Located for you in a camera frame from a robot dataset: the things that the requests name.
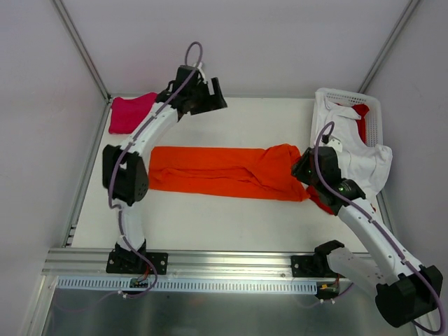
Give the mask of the orange t shirt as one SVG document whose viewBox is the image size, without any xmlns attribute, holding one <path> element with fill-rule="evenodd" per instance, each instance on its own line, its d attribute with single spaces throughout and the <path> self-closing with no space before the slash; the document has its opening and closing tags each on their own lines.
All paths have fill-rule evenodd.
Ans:
<svg viewBox="0 0 448 336">
<path fill-rule="evenodd" d="M 302 202 L 306 189 L 291 175 L 296 146 L 263 148 L 158 146 L 152 150 L 152 190 L 259 200 Z"/>
</svg>

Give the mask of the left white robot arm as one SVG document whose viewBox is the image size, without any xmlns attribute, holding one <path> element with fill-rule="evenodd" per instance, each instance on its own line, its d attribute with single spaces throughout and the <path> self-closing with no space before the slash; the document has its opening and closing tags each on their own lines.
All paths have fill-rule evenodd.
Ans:
<svg viewBox="0 0 448 336">
<path fill-rule="evenodd" d="M 201 69 L 181 65 L 175 79 L 156 95 L 150 112 L 133 133 L 121 144 L 103 149 L 102 183 L 108 193 L 108 205 L 118 215 L 115 251 L 124 253 L 121 262 L 129 272 L 138 273 L 146 265 L 139 203 L 149 189 L 148 165 L 153 148 L 183 116 L 227 106 L 217 77 L 206 80 Z"/>
</svg>

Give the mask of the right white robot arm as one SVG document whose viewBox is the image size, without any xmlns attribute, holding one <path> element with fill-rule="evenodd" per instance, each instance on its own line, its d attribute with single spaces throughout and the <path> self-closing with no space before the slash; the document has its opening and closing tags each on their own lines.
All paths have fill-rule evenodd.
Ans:
<svg viewBox="0 0 448 336">
<path fill-rule="evenodd" d="M 434 265 L 424 266 L 391 234 L 359 185 L 342 177 L 336 151 L 327 146 L 308 148 L 291 173 L 315 189 L 322 203 L 349 227 L 373 260 L 368 263 L 342 242 L 332 240 L 314 249 L 305 272 L 347 278 L 374 299 L 381 316 L 395 328 L 438 311 L 440 327 L 435 334 L 441 335 L 446 328 L 440 300 L 442 273 Z"/>
</svg>

